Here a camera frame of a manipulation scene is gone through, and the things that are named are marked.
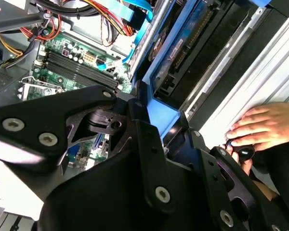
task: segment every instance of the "green circuit board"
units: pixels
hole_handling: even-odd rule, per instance
[[[40,45],[38,50],[37,63],[35,63],[32,68],[32,75],[37,80],[62,87],[62,92],[80,89],[85,86],[64,76],[53,73],[52,71],[43,69],[39,65],[39,62],[42,62],[42,55],[45,54],[46,51],[53,51],[59,55],[65,56],[66,58],[68,58],[69,55],[72,55],[73,57],[79,57],[83,61],[82,65],[92,68],[95,71],[98,70],[97,65],[111,63],[117,59],[116,57],[108,55],[98,49],[88,48],[84,44],[74,41],[60,33],[55,39]],[[122,86],[122,92],[129,93],[131,91],[131,84],[128,77],[129,67],[127,65],[124,64],[99,72],[117,80]],[[31,100],[46,95],[47,94],[45,94],[45,92],[41,89],[30,88],[27,99]]]
[[[62,34],[59,34],[55,39],[50,40],[45,43],[46,49],[54,51],[58,54],[61,54],[63,50],[68,50],[67,46],[69,45],[71,46],[70,48],[71,50],[74,48],[77,49],[77,51],[73,52],[73,55],[76,54],[79,56],[84,56],[85,54],[89,54],[92,57],[94,57],[96,60],[100,62],[105,62],[105,63],[111,63],[112,61],[117,60],[117,58],[112,55],[108,55],[105,52],[102,53],[102,51],[99,51],[98,49],[96,50],[90,49],[87,46],[81,43],[78,43],[77,41],[73,41]],[[87,67],[97,69],[96,62],[89,62],[89,61],[84,60],[83,64]],[[102,71],[102,73],[110,77],[116,77],[117,79],[121,79],[121,78],[128,78],[128,71],[129,71],[129,67],[126,64],[124,64],[124,65],[117,66],[114,70],[107,69],[105,71]]]

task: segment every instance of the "white panel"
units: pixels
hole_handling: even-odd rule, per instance
[[[7,1],[8,3],[13,4],[14,6],[17,6],[24,10],[26,7],[27,0],[4,0],[4,1]]]
[[[201,128],[206,145],[224,143],[247,110],[271,102],[289,102],[289,19]]]

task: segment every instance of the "screw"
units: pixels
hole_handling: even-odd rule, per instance
[[[140,107],[143,106],[140,102],[136,102],[135,104],[138,105],[138,106],[140,106]]]
[[[45,146],[51,147],[58,143],[58,138],[52,133],[45,132],[40,134],[39,142]]]
[[[199,133],[199,132],[194,131],[194,134],[195,134],[196,136],[200,137],[200,133]]]
[[[227,153],[225,152],[224,149],[220,149],[220,152],[221,152],[222,155],[227,155]]]
[[[25,124],[20,119],[8,118],[2,122],[2,126],[8,131],[20,131],[24,129]]]
[[[47,29],[43,30],[43,35],[49,35],[49,31]]]
[[[163,203],[168,203],[170,201],[170,194],[167,191],[167,189],[165,189],[162,186],[158,186],[155,189],[155,195],[156,197]]]
[[[220,217],[222,219],[222,221],[228,226],[228,227],[233,227],[234,223],[232,220],[232,217],[230,216],[229,213],[227,213],[226,211],[222,210],[220,211]]]
[[[110,98],[111,97],[111,94],[107,91],[103,91],[103,95]]]
[[[271,227],[273,231],[280,231],[279,227],[277,227],[276,225],[272,225]]]

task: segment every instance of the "metal frame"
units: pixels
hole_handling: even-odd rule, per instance
[[[27,14],[4,0],[0,0],[0,32],[43,22],[43,13]]]
[[[223,143],[247,110],[271,102],[289,102],[289,19],[201,128],[206,145]]]

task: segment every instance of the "motherboard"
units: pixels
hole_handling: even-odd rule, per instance
[[[129,93],[131,84],[128,79],[128,65],[102,71],[98,69],[98,65],[111,63],[118,58],[59,34],[55,39],[39,46],[32,68],[33,78],[23,82],[31,86],[22,99],[30,100],[94,85],[103,85],[114,93]],[[51,90],[35,87],[35,84],[50,85]]]

